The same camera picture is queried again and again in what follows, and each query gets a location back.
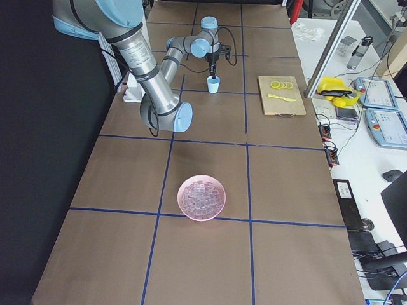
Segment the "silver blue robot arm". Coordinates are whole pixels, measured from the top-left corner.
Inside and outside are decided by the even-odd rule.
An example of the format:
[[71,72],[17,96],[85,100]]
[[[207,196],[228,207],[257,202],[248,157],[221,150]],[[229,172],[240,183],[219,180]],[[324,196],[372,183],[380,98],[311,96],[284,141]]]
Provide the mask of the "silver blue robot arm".
[[88,40],[103,35],[117,47],[125,67],[145,91],[140,115],[150,130],[181,133],[191,125],[191,104],[182,102],[170,88],[185,55],[205,58],[211,79],[216,78],[219,57],[230,57],[231,48],[219,42],[220,27],[212,16],[202,19],[197,35],[170,38],[167,54],[158,63],[142,35],[142,1],[53,1],[52,6],[54,26],[59,32]]

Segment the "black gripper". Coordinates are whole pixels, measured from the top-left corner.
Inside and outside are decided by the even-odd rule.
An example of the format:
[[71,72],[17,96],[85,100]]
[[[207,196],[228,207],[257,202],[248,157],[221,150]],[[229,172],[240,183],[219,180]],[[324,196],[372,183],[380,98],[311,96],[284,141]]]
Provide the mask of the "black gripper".
[[209,63],[209,76],[216,78],[217,61],[224,56],[227,61],[230,60],[231,46],[226,44],[216,44],[211,46],[210,51],[206,54],[205,59]]

